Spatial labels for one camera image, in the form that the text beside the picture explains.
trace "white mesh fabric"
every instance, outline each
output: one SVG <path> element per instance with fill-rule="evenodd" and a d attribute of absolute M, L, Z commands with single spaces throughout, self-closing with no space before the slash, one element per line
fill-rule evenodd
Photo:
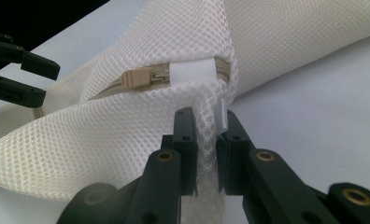
<path fill-rule="evenodd" d="M 370 0 L 225 1 L 237 95 L 370 36 Z"/>
<path fill-rule="evenodd" d="M 172 133 L 174 112 L 191 105 L 200 195 L 183 199 L 182 219 L 220 223 L 217 99 L 230 103 L 236 94 L 368 35 L 370 1 L 152 0 L 116 44 L 48 88 L 46 117 L 31 121 L 31 110 L 19 106 L 0 111 L 0 186 L 53 200 L 70 200 L 95 182 L 119 188 L 141 175 L 162 134 Z M 232 65 L 228 84 L 87 101 L 125 70 L 215 56 Z"/>

